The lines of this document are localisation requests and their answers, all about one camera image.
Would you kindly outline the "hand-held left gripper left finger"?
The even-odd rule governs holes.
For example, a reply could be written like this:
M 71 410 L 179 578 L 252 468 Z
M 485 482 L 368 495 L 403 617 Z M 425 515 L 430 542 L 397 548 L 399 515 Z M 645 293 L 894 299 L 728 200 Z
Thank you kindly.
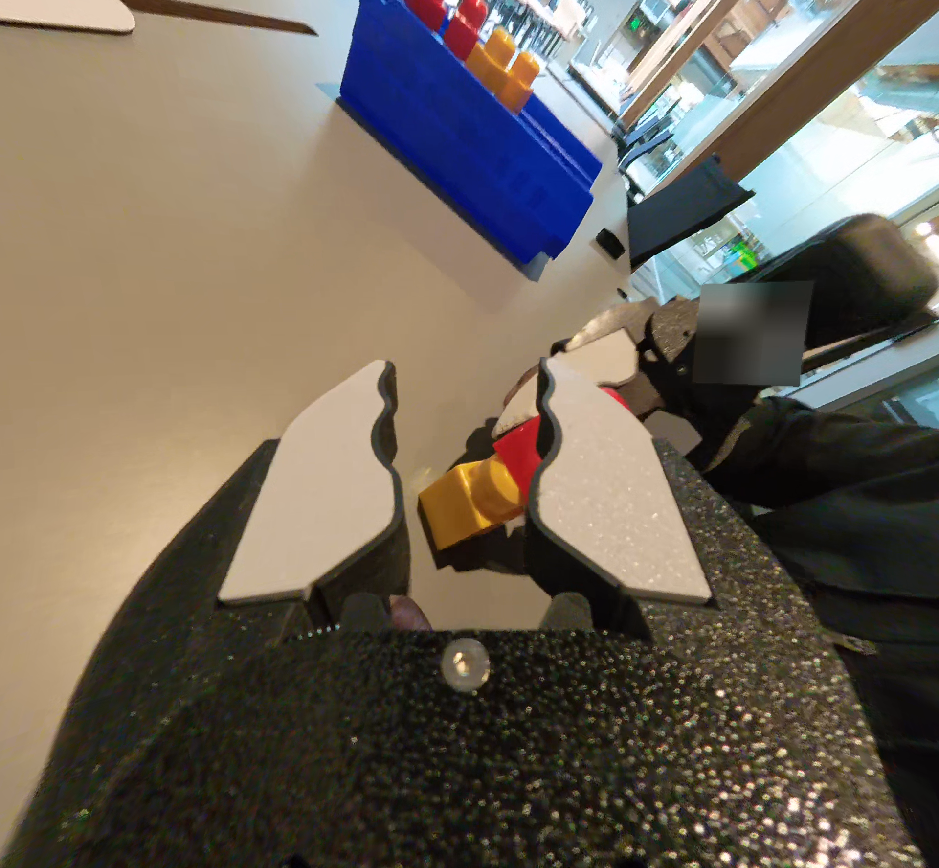
M 329 623 L 351 595 L 409 592 L 396 411 L 394 364 L 375 360 L 292 421 L 217 594 L 221 605 L 299 602 Z

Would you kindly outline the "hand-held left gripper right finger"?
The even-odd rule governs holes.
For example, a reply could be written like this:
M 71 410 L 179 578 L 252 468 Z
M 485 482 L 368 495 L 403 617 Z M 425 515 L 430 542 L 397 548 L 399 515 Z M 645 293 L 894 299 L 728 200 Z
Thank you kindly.
M 541 457 L 525 527 L 527 574 L 580 595 L 594 627 L 642 627 L 640 602 L 700 607 L 714 595 L 649 432 L 559 357 L 536 386 Z

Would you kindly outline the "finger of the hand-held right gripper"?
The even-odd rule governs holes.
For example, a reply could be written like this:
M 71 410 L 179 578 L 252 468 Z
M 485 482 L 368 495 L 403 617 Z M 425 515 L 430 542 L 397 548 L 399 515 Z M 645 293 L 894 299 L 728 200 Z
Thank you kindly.
M 499 439 L 537 416 L 537 389 L 537 375 L 523 375 L 519 379 L 505 397 L 502 412 L 491 432 L 492 439 Z
M 639 354 L 625 329 L 618 329 L 576 348 L 563 350 L 563 364 L 602 387 L 618 388 L 637 375 Z

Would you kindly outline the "yellow single-stud block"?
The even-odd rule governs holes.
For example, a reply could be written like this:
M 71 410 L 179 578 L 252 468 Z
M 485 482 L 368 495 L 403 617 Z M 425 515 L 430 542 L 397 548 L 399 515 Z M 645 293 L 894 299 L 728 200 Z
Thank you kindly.
M 434 548 L 441 551 L 518 517 L 521 488 L 497 456 L 453 467 L 419 495 Z

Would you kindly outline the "blue storage bin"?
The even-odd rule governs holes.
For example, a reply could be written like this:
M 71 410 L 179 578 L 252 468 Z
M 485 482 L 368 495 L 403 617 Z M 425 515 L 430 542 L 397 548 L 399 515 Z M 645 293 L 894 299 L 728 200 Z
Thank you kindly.
M 340 102 L 517 264 L 554 260 L 602 163 L 536 96 L 513 114 L 405 0 L 358 0 Z

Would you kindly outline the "person's right forearm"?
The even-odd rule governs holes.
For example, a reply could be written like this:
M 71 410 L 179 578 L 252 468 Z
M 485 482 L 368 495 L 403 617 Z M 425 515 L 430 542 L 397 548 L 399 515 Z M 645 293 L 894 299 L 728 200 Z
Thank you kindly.
M 936 429 L 771 398 L 704 477 L 766 510 L 754 532 L 827 631 L 859 651 L 937 664 Z

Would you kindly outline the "yellow two-stud block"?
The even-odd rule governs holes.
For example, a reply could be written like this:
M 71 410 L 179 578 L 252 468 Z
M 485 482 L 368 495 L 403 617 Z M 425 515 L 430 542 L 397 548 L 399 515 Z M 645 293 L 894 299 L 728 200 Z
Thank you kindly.
M 512 114 L 520 114 L 532 98 L 542 71 L 538 57 L 518 51 L 511 33 L 497 26 L 485 43 L 476 43 L 465 61 L 467 69 Z

